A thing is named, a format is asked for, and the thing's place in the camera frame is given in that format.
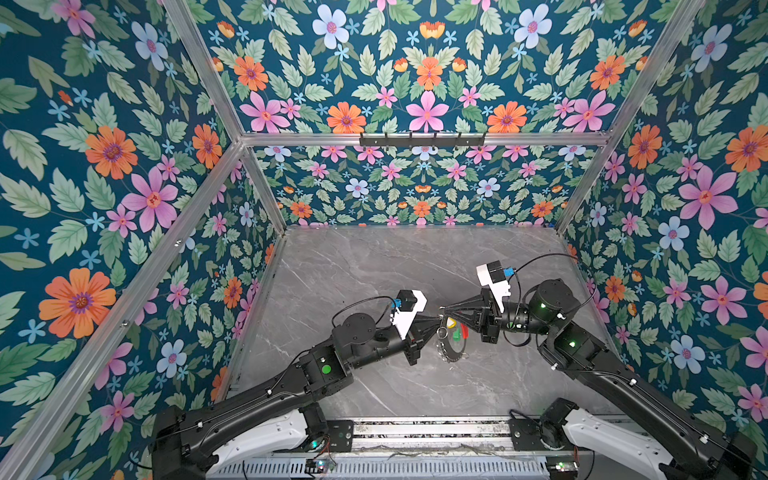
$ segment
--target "orange flower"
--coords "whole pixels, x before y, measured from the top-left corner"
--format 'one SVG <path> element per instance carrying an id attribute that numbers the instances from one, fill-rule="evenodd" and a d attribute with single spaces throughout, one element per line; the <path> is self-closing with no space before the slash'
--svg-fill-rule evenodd
<path id="1" fill-rule="evenodd" d="M 763 272 L 763 282 L 765 283 L 756 283 L 755 284 L 755 291 L 753 292 L 753 295 L 758 300 L 762 300 L 763 302 L 757 306 L 757 309 L 760 311 L 760 313 L 763 314 L 765 318 L 768 318 L 768 272 Z"/>
<path id="2" fill-rule="evenodd" d="M 528 117 L 523 117 L 526 112 L 525 107 L 518 106 L 516 101 L 507 102 L 506 107 L 499 105 L 494 109 L 493 115 L 488 117 L 488 125 L 491 126 L 488 131 L 492 134 L 516 134 L 528 121 Z"/>
<path id="3" fill-rule="evenodd" d="M 237 80 L 253 91 L 265 90 L 266 84 L 270 82 L 269 77 L 264 73 L 264 66 L 260 61 L 253 63 L 252 57 L 238 57 L 235 60 L 234 69 L 235 74 L 239 75 Z"/>
<path id="4" fill-rule="evenodd" d="M 227 377 L 227 367 L 223 366 L 221 367 L 221 370 L 216 374 L 214 377 L 214 382 L 212 384 L 213 390 L 210 391 L 210 401 L 216 402 L 216 398 L 219 396 L 219 389 L 221 388 L 221 384 L 224 383 L 224 379 Z"/>
<path id="5" fill-rule="evenodd" d="M 453 68 L 453 71 L 464 71 L 467 69 L 467 62 L 463 59 L 456 57 L 453 59 L 453 63 L 451 63 L 451 68 Z"/>
<path id="6" fill-rule="evenodd" d="M 661 148 L 659 133 L 659 127 L 646 125 L 634 135 L 632 145 L 629 146 L 630 165 L 643 170 L 656 160 L 659 156 L 656 150 Z"/>
<path id="7" fill-rule="evenodd" d="M 418 202 L 415 207 L 413 207 L 413 213 L 418 215 L 421 218 L 426 217 L 429 215 L 429 204 L 426 202 Z"/>
<path id="8" fill-rule="evenodd" d="M 633 23 L 631 27 L 629 27 L 629 36 L 632 38 L 637 37 L 640 33 L 645 30 L 645 25 L 648 25 L 648 22 L 645 20 L 638 20 L 637 22 Z"/>
<path id="9" fill-rule="evenodd" d="M 102 126 L 98 128 L 99 135 L 88 135 L 85 139 L 90 149 L 85 151 L 85 157 L 96 164 L 96 171 L 104 177 L 110 174 L 115 180 L 120 180 L 124 174 L 133 171 L 131 165 L 139 161 L 136 156 L 134 141 L 125 138 L 125 132 L 115 127 Z"/>
<path id="10" fill-rule="evenodd" d="M 543 202 L 533 206 L 533 216 L 546 217 L 547 215 L 551 214 L 553 210 L 554 204 L 550 201 L 544 200 Z"/>
<path id="11" fill-rule="evenodd" d="M 422 60 L 422 64 L 416 69 L 419 78 L 416 81 L 424 87 L 424 90 L 432 90 L 435 85 L 440 84 L 440 75 L 442 67 L 438 65 L 437 58 L 427 57 Z"/>
<path id="12" fill-rule="evenodd" d="M 348 103 L 341 101 L 338 107 L 334 105 L 328 110 L 328 126 L 333 128 L 334 134 L 361 134 L 366 118 L 360 113 L 357 105 L 350 107 Z"/>
<path id="13" fill-rule="evenodd" d="M 109 279 L 102 272 L 91 278 L 87 268 L 69 270 L 69 281 L 57 276 L 45 287 L 45 292 L 54 297 L 40 302 L 40 319 L 54 320 L 48 331 L 64 338 L 74 328 L 74 337 L 80 339 L 94 332 L 94 323 L 109 313 L 105 306 L 114 304 L 114 288 L 107 288 Z"/>
<path id="14" fill-rule="evenodd" d="M 266 256 L 264 257 L 264 263 L 267 265 L 272 261 L 272 254 L 275 253 L 275 244 L 272 243 L 266 248 Z"/>
<path id="15" fill-rule="evenodd" d="M 290 206 L 290 211 L 298 218 L 309 218 L 312 216 L 312 209 L 309 205 L 304 204 L 304 202 L 293 202 L 293 205 Z"/>
<path id="16" fill-rule="evenodd" d="M 400 73 L 403 73 L 404 71 L 408 70 L 408 61 L 404 58 L 400 58 L 398 61 L 395 62 L 395 70 L 399 71 Z"/>
<path id="17" fill-rule="evenodd" d="M 624 291 L 627 287 L 624 286 L 624 282 L 621 278 L 612 276 L 605 283 L 605 293 L 608 294 L 608 299 L 611 302 L 619 303 L 624 299 Z"/>
<path id="18" fill-rule="evenodd" d="M 194 134 L 192 146 L 197 149 L 197 159 L 205 164 L 205 168 L 213 168 L 219 163 L 219 157 L 221 157 L 219 135 L 211 130 L 208 124 L 197 125 L 194 128 Z"/>
<path id="19" fill-rule="evenodd" d="M 231 278 L 227 282 L 227 287 L 224 288 L 224 305 L 227 308 L 234 308 L 237 306 L 237 302 L 240 302 L 240 294 L 243 292 L 243 282 L 236 276 Z"/>
<path id="20" fill-rule="evenodd" d="M 219 31 L 227 38 L 235 36 L 235 27 L 226 22 L 219 22 L 216 24 L 219 27 Z"/>
<path id="21" fill-rule="evenodd" d="M 760 168 L 761 161 L 768 161 L 768 127 L 757 125 L 745 128 L 739 132 L 739 137 L 734 138 L 728 144 L 730 153 L 725 156 L 725 163 L 733 166 L 733 171 L 741 172 L 746 168 L 748 172 L 754 172 Z"/>
<path id="22" fill-rule="evenodd" d="M 605 61 L 601 61 L 589 77 L 592 80 L 592 88 L 605 90 L 610 87 L 619 81 L 619 75 L 624 73 L 626 67 L 623 55 L 619 58 L 616 58 L 616 55 L 611 55 Z"/>

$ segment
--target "wall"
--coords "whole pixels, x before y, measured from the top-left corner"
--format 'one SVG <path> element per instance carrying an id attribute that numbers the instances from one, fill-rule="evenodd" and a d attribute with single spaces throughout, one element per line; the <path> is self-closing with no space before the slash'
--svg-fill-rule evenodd
<path id="1" fill-rule="evenodd" d="M 622 360 L 764 463 L 768 12 L 708 4 L 568 236 Z"/>
<path id="2" fill-rule="evenodd" d="M 156 2 L 6 2 L 0 42 L 0 271 L 8 279 L 0 287 L 4 455 L 214 166 L 222 153 L 217 146 L 224 149 L 228 141 Z M 200 152 L 205 140 L 213 146 L 207 157 Z M 109 164 L 104 156 L 117 161 Z M 155 178 L 173 162 L 172 175 Z M 210 401 L 244 307 L 225 301 L 222 282 L 237 276 L 247 304 L 272 235 L 241 177 L 242 171 L 227 183 L 202 219 L 192 250 L 174 261 L 158 287 L 157 313 L 148 307 L 141 325 L 131 327 L 110 372 L 41 473 L 85 480 L 109 478 L 121 468 L 133 475 L 124 453 L 140 455 L 155 412 L 173 402 Z M 164 185 L 156 215 L 145 208 L 147 181 Z M 255 213 L 252 224 L 241 220 L 246 201 Z M 215 231 L 209 220 L 219 213 L 227 232 Z M 169 307 L 171 283 L 176 291 L 180 283 L 182 292 L 190 289 L 187 305 Z M 83 311 L 71 313 L 70 300 L 80 301 Z M 187 361 L 178 361 L 181 369 L 169 377 L 157 364 L 166 344 L 175 342 L 183 343 Z M 102 432 L 116 396 L 133 411 L 124 409 L 122 425 L 113 422 Z"/>

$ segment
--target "gray marble surface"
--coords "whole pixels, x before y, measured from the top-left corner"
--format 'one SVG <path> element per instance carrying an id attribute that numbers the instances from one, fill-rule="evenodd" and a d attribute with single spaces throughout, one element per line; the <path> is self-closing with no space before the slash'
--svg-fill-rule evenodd
<path id="1" fill-rule="evenodd" d="M 276 375 L 300 350 L 329 336 L 330 317 L 345 305 L 417 289 L 427 297 L 425 314 L 435 315 L 441 305 L 479 292 L 477 265 L 500 260 L 520 266 L 547 252 L 565 252 L 549 228 L 290 230 L 256 341 L 247 346 L 238 391 Z M 566 257 L 538 260 L 519 278 L 523 292 L 547 278 L 562 278 L 577 298 L 586 296 Z M 514 284 L 512 291 L 517 293 Z M 378 318 L 385 304 L 378 300 L 356 309 Z M 593 312 L 589 303 L 575 319 L 604 338 Z M 523 339 L 510 335 L 513 343 Z M 457 363 L 440 359 L 433 338 L 415 367 L 397 355 L 356 370 L 354 376 L 351 386 L 321 402 L 327 416 L 505 415 L 510 408 L 538 414 L 559 396 L 593 413 L 618 413 L 597 393 L 551 371 L 534 345 L 515 348 L 503 339 L 496 345 L 481 343 L 474 332 L 465 358 Z"/>

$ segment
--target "black cable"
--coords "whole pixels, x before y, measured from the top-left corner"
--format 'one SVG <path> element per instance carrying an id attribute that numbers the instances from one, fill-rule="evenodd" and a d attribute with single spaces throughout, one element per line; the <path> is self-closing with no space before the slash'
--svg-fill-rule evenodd
<path id="1" fill-rule="evenodd" d="M 339 315 L 341 315 L 342 313 L 344 313 L 344 312 L 346 312 L 347 310 L 351 309 L 352 307 L 354 307 L 354 306 L 357 306 L 357 305 L 359 305 L 360 303 L 369 302 L 369 301 L 371 301 L 371 300 L 377 300 L 377 299 L 380 299 L 380 298 L 388 298 L 388 299 L 390 299 L 390 300 L 392 301 L 392 305 L 393 305 L 393 306 L 397 304 L 397 302 L 395 301 L 395 299 L 393 299 L 393 298 L 392 298 L 391 296 L 389 296 L 389 295 L 379 295 L 379 296 L 372 296 L 372 297 L 370 297 L 370 298 L 366 298 L 366 299 L 364 299 L 364 300 L 360 300 L 359 302 L 355 302 L 355 303 L 353 303 L 352 305 L 347 305 L 347 306 L 345 306 L 344 308 L 342 308 L 341 310 L 339 310 L 338 312 L 336 312 L 336 313 L 335 313 L 335 314 L 334 314 L 334 315 L 331 317 L 331 325 L 333 325 L 334 327 L 336 327 L 337 325 L 336 325 L 336 323 L 335 323 L 333 320 L 334 320 L 336 317 L 338 317 Z"/>

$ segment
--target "floral wallpaper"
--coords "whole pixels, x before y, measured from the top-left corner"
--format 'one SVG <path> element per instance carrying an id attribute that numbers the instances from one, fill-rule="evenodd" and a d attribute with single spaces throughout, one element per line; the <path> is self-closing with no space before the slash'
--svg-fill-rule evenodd
<path id="1" fill-rule="evenodd" d="M 4 455 L 229 141 L 156 2 L 6 2 L 0 51 Z M 155 412 L 210 401 L 272 236 L 238 165 L 39 478 L 134 475 Z"/>
<path id="2" fill-rule="evenodd" d="M 765 464 L 768 12 L 708 5 L 568 237 L 622 360 Z"/>
<path id="3" fill-rule="evenodd" d="M 512 133 L 607 129 L 676 4 L 223 0 L 191 10 L 254 132 Z"/>

